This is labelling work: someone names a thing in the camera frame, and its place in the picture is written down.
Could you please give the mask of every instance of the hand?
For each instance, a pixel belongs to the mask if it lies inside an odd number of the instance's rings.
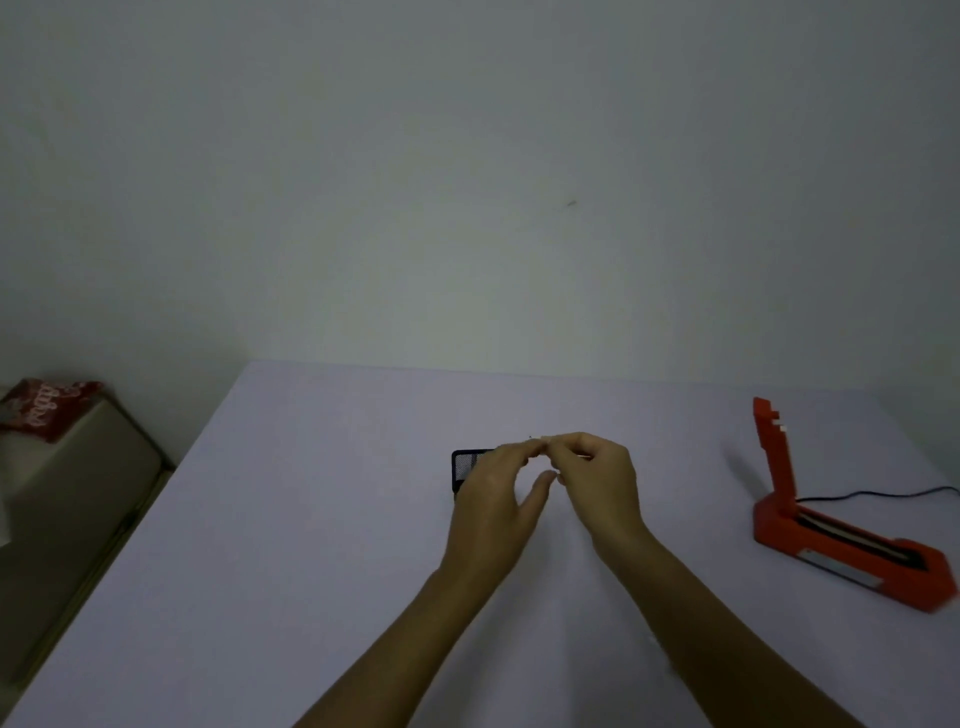
[[[501,445],[483,455],[460,486],[440,572],[467,579],[491,594],[527,545],[557,476],[541,473],[517,505],[514,483],[520,468],[543,453],[542,440]]]
[[[545,439],[550,462],[601,558],[651,538],[640,516],[629,450],[586,432]]]

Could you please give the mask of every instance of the forearm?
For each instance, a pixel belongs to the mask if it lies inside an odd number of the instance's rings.
[[[413,716],[490,590],[435,571],[396,621],[295,728],[397,728]]]
[[[602,556],[714,726],[859,726],[653,536]]]

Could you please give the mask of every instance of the black mesh card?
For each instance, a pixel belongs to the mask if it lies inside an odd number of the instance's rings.
[[[456,449],[450,455],[450,465],[453,471],[453,497],[457,497],[460,486],[464,484],[470,471],[476,467],[477,460],[489,449]]]

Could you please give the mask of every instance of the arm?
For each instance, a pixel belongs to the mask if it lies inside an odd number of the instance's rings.
[[[446,655],[516,564],[537,526],[553,471],[516,503],[514,482],[544,442],[488,452],[460,489],[446,552],[420,593],[295,728],[405,726]]]
[[[860,726],[647,530],[626,448],[578,432],[551,438],[548,452],[597,554],[714,726]]]

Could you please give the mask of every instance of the left hand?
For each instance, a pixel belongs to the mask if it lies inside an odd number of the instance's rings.
[[[544,441],[528,440],[501,445],[480,458],[457,495],[441,572],[491,593],[510,573],[537,527],[557,476],[553,471],[541,473],[530,494],[517,504],[516,475],[545,450]]]

